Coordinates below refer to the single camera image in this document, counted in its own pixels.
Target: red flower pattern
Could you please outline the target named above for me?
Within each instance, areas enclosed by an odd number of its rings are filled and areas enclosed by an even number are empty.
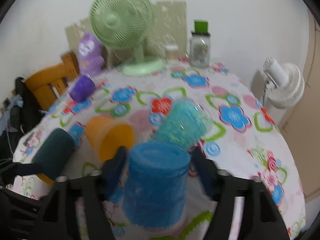
[[[268,114],[267,110],[264,107],[261,107],[260,111],[263,113],[263,117],[267,122],[276,125],[275,121],[273,121],[273,119],[271,118],[271,116]]]
[[[71,112],[71,109],[76,105],[77,103],[75,101],[71,101],[68,103],[68,105],[63,109],[64,114],[68,114]]]
[[[153,114],[167,115],[170,112],[172,100],[170,98],[154,99],[151,103],[151,112]]]

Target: blue plastic cup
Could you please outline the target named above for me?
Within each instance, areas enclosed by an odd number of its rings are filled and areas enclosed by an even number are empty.
[[[152,141],[177,145],[188,151],[211,128],[212,119],[199,104],[182,99],[172,104]]]
[[[131,223],[144,228],[169,228],[181,220],[186,202],[190,155],[158,142],[134,146],[123,211]]]

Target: blue flower pattern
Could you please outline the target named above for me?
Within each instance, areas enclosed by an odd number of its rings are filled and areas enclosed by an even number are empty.
[[[112,102],[119,102],[121,104],[127,103],[132,100],[132,96],[136,94],[136,91],[131,87],[120,88],[113,93]]]
[[[49,110],[47,111],[47,114],[52,114],[55,110],[56,110],[56,108],[57,108],[57,106],[59,105],[59,102],[55,102],[55,103],[53,103],[53,105],[49,108]]]
[[[34,147],[29,147],[26,149],[26,155],[29,156],[34,150]]]
[[[118,227],[118,226],[115,226],[113,228],[113,232],[115,234],[115,236],[117,237],[123,237],[124,236],[124,229],[122,227]]]
[[[81,136],[84,133],[84,126],[80,125],[79,123],[76,123],[74,126],[72,126],[68,132],[70,136],[75,141],[75,145],[79,146]]]
[[[231,125],[239,132],[245,132],[250,127],[251,121],[244,115],[242,108],[239,106],[222,106],[220,107],[220,119],[227,125]]]
[[[277,159],[276,160],[276,164],[277,164],[278,167],[281,167],[282,166],[281,160]]]
[[[274,201],[274,203],[279,206],[281,204],[282,198],[284,196],[284,191],[282,189],[281,184],[279,183],[277,186],[275,186],[274,192],[271,193],[271,197]]]
[[[222,69],[220,69],[220,71],[221,71],[222,73],[225,73],[225,74],[228,74],[228,72],[229,72],[226,68],[222,68]]]
[[[256,105],[258,106],[258,108],[263,107],[259,100],[256,100]]]
[[[71,108],[71,111],[74,114],[78,114],[81,110],[86,109],[87,107],[89,107],[91,104],[91,100],[90,99],[86,99],[85,101],[76,104],[74,107]]]
[[[208,79],[199,75],[184,77],[183,80],[192,88],[207,87]]]
[[[152,125],[160,126],[161,123],[162,123],[162,116],[161,116],[161,114],[153,114],[153,113],[150,113],[149,122],[150,122]]]
[[[239,104],[238,99],[233,95],[227,95],[226,100],[231,105],[238,105]]]
[[[220,155],[221,150],[215,142],[207,142],[204,144],[204,152],[207,156],[217,157]]]
[[[171,73],[171,76],[173,78],[183,78],[185,76],[185,73],[182,71],[174,71]]]
[[[129,112],[129,108],[126,105],[118,105],[112,110],[112,116],[120,117]]]

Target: small jar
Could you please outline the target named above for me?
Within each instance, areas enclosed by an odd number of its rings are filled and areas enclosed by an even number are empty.
[[[192,39],[190,40],[190,65],[198,68],[208,67],[210,46],[210,33],[192,32]]]
[[[164,47],[165,59],[168,63],[179,59],[179,46],[177,44],[167,44]]]

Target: fan stand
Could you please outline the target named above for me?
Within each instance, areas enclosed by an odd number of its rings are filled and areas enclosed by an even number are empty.
[[[131,77],[145,77],[150,76],[152,73],[164,70],[164,62],[160,57],[144,56],[143,46],[139,44],[134,49],[135,58],[122,65],[122,73]]]

